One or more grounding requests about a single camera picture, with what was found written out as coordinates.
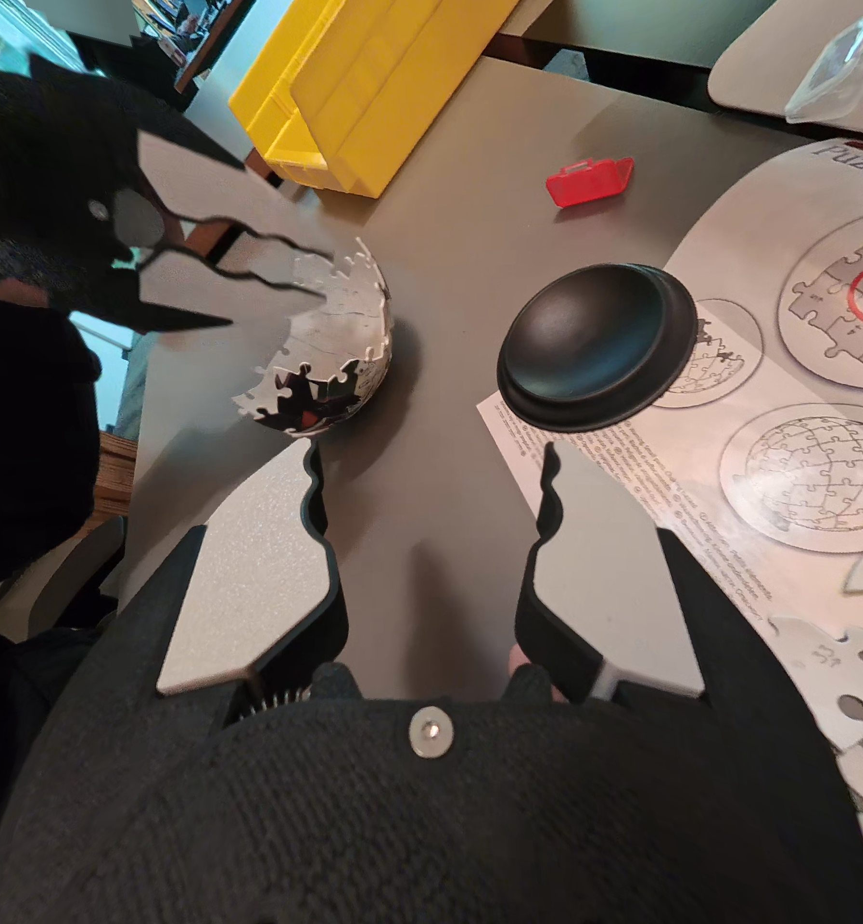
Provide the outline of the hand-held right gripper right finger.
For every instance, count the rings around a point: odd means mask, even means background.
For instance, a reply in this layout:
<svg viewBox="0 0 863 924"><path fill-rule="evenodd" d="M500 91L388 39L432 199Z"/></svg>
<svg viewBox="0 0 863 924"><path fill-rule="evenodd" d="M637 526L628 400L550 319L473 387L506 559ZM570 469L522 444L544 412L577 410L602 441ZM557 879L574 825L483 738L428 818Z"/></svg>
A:
<svg viewBox="0 0 863 924"><path fill-rule="evenodd" d="M515 632L570 703L622 683L698 699L705 683L652 517L576 445L549 443Z"/></svg>

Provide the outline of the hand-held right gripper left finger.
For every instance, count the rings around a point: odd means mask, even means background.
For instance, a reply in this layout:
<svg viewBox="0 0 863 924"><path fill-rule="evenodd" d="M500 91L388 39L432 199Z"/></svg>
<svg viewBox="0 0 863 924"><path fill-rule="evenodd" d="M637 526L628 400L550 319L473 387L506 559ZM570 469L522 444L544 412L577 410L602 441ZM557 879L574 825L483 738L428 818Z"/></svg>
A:
<svg viewBox="0 0 863 924"><path fill-rule="evenodd" d="M341 653L348 623L322 486L319 447L299 439L210 515L159 694L240 682L254 697L291 697Z"/></svg>

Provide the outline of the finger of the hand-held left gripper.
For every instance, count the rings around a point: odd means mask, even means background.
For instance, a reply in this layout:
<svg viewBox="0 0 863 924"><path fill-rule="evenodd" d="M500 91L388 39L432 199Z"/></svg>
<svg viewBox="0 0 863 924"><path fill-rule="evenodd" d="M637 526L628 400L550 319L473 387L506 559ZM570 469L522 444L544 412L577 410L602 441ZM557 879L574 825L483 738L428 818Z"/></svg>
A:
<svg viewBox="0 0 863 924"><path fill-rule="evenodd" d="M138 135L142 173L171 214L194 224L224 221L334 260L331 241L281 191L245 167L231 167L150 133Z"/></svg>
<svg viewBox="0 0 863 924"><path fill-rule="evenodd" d="M326 306L326 296L296 279L299 251L288 246L233 246L213 268L171 249L138 252L140 298L239 326L276 324Z"/></svg>

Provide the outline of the partly built puzzle ball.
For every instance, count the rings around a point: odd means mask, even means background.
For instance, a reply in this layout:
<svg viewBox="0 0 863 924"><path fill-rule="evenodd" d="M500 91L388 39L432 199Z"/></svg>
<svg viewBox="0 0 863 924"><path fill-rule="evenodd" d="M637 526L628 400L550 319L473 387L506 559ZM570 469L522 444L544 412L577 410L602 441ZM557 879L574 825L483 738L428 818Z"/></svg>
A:
<svg viewBox="0 0 863 924"><path fill-rule="evenodd" d="M353 417L383 382L391 359L391 296L369 249L357 238L350 256L283 245L280 258L257 258L253 272L316 293L283 322L276 352L255 369L256 384L233 397L242 416L293 438L314 437Z"/></svg>

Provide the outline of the person's left forearm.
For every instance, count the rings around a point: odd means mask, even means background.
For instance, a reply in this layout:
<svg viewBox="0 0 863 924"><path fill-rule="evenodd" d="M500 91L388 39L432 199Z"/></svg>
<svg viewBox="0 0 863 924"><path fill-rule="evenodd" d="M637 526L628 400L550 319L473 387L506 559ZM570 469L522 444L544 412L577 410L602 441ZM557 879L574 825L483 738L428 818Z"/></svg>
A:
<svg viewBox="0 0 863 924"><path fill-rule="evenodd" d="M0 300L0 582L93 512L100 374L67 317Z"/></svg>

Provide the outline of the puzzle instruction leaflet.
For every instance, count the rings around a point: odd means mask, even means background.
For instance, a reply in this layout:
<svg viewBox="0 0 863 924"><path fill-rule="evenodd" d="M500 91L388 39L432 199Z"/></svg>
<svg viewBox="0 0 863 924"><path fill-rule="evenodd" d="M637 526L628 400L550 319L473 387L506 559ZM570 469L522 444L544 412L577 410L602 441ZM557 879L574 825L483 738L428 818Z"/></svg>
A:
<svg viewBox="0 0 863 924"><path fill-rule="evenodd" d="M692 295L698 336L648 408L551 433L499 389L479 405L519 487L539 510L545 447L576 445L652 517L686 624L711 628L726 597L771 651L774 615L863 628L863 143L756 168L662 271Z"/></svg>

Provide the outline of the pile of white puzzle pieces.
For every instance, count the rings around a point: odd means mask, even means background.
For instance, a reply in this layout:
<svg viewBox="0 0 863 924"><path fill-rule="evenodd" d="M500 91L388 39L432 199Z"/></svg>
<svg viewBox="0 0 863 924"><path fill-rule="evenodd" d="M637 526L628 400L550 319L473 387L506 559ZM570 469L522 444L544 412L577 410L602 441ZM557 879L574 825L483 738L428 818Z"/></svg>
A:
<svg viewBox="0 0 863 924"><path fill-rule="evenodd" d="M830 743L842 778L863 803L863 720L840 706L843 698L863 706L863 628L848 628L836 638L792 616L774 615L769 622L773 653ZM857 818L863 834L863 808Z"/></svg>

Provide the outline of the black round ball stand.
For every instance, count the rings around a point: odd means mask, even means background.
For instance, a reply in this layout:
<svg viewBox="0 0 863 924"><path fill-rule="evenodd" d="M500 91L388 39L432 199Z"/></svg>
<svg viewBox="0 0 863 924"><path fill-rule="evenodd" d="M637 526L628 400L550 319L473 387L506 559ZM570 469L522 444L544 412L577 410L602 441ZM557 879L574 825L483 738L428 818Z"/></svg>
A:
<svg viewBox="0 0 863 924"><path fill-rule="evenodd" d="M496 364L502 399L522 422L588 433L661 398L698 339L687 288L658 268L601 263L571 271L518 313Z"/></svg>

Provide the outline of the person's right hand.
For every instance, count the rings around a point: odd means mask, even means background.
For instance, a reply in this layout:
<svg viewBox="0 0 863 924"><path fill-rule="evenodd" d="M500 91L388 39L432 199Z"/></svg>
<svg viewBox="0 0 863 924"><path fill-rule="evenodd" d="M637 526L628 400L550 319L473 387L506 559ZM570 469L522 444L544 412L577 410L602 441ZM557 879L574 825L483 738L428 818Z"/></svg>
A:
<svg viewBox="0 0 863 924"><path fill-rule="evenodd" d="M514 676L517 671L521 668L524 668L526 665L530 664L530 659L522 651L518 642L516 642L508 655L507 670L509 677ZM551 686L551 694L554 702L564 703L568 700L564 697L563 693L555 686Z"/></svg>

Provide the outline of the light wooden furniture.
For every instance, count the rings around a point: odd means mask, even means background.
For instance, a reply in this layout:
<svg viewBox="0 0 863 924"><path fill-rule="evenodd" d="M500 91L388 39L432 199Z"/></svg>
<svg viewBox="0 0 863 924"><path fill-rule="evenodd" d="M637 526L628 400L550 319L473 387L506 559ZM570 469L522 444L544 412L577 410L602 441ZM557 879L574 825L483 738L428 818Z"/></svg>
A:
<svg viewBox="0 0 863 924"><path fill-rule="evenodd" d="M128 515L135 480L138 443L112 433L100 436L98 475L94 486L94 514Z"/></svg>

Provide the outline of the grey chair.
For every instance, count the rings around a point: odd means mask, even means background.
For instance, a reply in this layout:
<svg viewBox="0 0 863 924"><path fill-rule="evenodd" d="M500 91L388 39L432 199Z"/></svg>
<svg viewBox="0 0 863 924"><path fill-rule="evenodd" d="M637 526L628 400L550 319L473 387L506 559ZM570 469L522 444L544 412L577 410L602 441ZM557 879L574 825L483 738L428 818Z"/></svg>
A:
<svg viewBox="0 0 863 924"><path fill-rule="evenodd" d="M0 636L27 641L56 626L77 594L123 550L125 516L69 539L0 583Z"/></svg>

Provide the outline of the yellow plastic bin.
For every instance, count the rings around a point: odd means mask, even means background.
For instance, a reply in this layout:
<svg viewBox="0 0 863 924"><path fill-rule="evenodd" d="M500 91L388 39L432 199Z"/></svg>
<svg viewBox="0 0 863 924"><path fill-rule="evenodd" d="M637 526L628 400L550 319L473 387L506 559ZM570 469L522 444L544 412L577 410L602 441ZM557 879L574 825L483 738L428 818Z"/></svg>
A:
<svg viewBox="0 0 863 924"><path fill-rule="evenodd" d="M377 199L515 1L295 1L229 99L271 170Z"/></svg>

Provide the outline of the person's black clothing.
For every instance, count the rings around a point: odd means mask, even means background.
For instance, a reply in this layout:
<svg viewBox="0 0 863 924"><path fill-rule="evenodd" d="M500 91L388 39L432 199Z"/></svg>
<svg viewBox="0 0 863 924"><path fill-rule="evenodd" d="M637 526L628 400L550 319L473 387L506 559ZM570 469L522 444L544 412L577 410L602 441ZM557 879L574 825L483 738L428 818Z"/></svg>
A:
<svg viewBox="0 0 863 924"><path fill-rule="evenodd" d="M18 643L0 635L0 820L47 716L99 638L96 629L50 629Z"/></svg>

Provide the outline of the red plastic case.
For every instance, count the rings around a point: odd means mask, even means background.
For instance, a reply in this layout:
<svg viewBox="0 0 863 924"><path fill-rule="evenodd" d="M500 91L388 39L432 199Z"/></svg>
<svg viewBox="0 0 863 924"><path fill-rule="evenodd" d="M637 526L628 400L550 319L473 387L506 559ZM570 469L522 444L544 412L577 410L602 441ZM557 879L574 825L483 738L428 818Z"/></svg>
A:
<svg viewBox="0 0 863 924"><path fill-rule="evenodd" d="M625 191L633 175L632 157L587 159L564 167L545 180L545 189L560 209L599 202Z"/></svg>

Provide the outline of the clear plastic case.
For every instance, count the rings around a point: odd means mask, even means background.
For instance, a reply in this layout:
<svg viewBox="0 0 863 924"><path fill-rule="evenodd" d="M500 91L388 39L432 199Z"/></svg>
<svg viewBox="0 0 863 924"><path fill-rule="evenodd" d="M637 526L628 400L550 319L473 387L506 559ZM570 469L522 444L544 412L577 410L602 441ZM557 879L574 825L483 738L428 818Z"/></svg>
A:
<svg viewBox="0 0 863 924"><path fill-rule="evenodd" d="M863 16L822 50L784 106L789 124L824 123L849 115L863 101Z"/></svg>

